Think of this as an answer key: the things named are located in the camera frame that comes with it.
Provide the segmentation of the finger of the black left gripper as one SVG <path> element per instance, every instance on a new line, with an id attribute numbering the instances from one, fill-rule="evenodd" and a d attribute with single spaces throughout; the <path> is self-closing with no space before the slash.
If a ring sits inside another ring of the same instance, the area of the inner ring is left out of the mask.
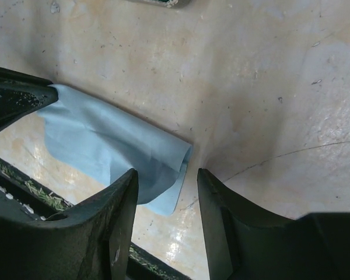
<path id="1" fill-rule="evenodd" d="M 58 100 L 52 81 L 0 67 L 0 132 Z"/>

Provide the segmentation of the light blue cleaning cloth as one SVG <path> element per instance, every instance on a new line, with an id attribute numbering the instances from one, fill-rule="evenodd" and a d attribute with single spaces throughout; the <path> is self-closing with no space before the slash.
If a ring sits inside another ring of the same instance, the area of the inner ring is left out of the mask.
<path id="1" fill-rule="evenodd" d="M 58 100 L 39 110 L 48 152 L 109 186 L 129 169 L 138 172 L 138 204 L 171 215 L 193 147 L 190 143 L 105 101 L 65 85 Z"/>

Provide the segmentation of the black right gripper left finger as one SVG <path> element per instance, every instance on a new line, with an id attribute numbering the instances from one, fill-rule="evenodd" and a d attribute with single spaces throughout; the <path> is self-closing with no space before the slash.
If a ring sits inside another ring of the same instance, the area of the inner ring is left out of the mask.
<path id="1" fill-rule="evenodd" d="M 134 169 L 45 220 L 0 192 L 0 279 L 124 279 L 137 200 Z"/>

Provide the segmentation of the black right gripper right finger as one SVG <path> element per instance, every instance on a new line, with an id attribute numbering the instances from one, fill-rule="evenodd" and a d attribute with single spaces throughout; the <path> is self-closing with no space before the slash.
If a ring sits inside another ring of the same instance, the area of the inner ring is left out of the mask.
<path id="1" fill-rule="evenodd" d="M 350 279 L 350 212 L 288 219 L 197 175 L 211 279 Z"/>

